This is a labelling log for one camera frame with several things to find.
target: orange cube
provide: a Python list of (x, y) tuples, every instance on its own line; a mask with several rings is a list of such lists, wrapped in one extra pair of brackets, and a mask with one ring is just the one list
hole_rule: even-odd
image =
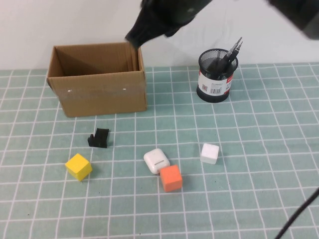
[(162, 168), (159, 173), (165, 192), (171, 192), (182, 187), (183, 179), (177, 165)]

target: white cube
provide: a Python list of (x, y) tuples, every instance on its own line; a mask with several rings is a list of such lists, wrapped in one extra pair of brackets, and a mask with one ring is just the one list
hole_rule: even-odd
[(200, 161), (204, 163), (216, 164), (219, 146), (205, 143), (200, 154)]

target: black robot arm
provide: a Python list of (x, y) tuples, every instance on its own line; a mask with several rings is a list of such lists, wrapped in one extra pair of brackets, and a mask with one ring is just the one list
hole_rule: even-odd
[[(173, 36), (212, 0), (142, 0), (126, 39), (136, 48), (161, 35)], [(267, 0), (310, 39), (319, 40), (319, 0)]]

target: open cardboard box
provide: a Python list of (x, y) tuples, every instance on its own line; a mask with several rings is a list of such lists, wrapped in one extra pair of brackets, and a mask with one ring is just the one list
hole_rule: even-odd
[(67, 117), (147, 109), (142, 52), (127, 42), (54, 46), (47, 82)]

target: black mesh pen holder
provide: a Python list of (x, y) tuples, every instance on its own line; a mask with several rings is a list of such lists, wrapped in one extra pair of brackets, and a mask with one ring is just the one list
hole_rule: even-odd
[(227, 52), (224, 49), (210, 49), (203, 52), (199, 57), (200, 72), (196, 91), (198, 96), (206, 102), (222, 102), (229, 96), (231, 81), (238, 67), (238, 59), (235, 58), (226, 72), (217, 72), (218, 63)]

